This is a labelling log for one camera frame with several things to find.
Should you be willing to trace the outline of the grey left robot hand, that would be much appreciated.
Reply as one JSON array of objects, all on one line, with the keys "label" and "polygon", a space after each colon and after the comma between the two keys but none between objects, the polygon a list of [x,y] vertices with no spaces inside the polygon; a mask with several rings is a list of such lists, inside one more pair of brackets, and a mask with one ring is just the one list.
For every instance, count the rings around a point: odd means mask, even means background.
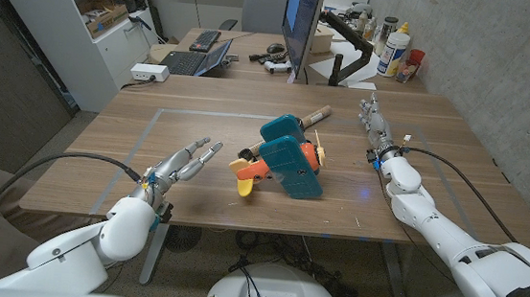
[{"label": "grey left robot hand", "polygon": [[144,173],[144,180],[135,187],[129,197],[143,200],[156,209],[164,201],[165,193],[173,184],[180,180],[192,179],[223,147],[223,142],[215,142],[196,158],[196,150],[209,142],[209,137],[198,139],[148,168]]}]

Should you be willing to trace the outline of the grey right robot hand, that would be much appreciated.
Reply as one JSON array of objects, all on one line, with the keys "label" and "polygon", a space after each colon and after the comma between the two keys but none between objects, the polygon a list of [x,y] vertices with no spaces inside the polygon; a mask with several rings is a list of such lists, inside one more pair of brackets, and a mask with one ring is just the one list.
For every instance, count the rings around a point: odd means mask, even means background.
[{"label": "grey right robot hand", "polygon": [[377,95],[371,93],[371,98],[368,101],[361,100],[359,107],[358,117],[366,127],[369,143],[376,155],[382,162],[395,157],[399,148],[393,141],[390,125],[380,112]]}]

